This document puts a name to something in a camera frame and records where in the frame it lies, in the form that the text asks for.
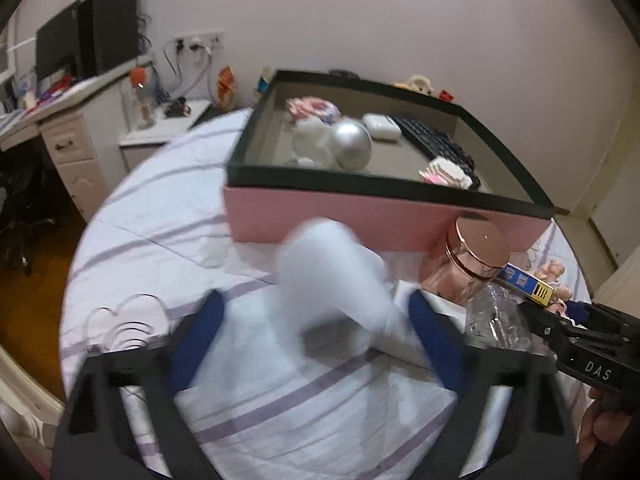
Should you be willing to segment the person right hand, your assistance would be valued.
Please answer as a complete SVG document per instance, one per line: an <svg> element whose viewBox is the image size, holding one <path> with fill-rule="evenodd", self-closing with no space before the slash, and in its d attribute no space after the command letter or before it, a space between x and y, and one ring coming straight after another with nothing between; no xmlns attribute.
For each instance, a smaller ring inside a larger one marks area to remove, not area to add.
<svg viewBox="0 0 640 480"><path fill-rule="evenodd" d="M634 420L624 412L611 412L604 408L604 392L591 388L588 396L592 400L586 409L579 428L577 442L579 463L583 464L598 444L614 446L620 443Z"/></svg>

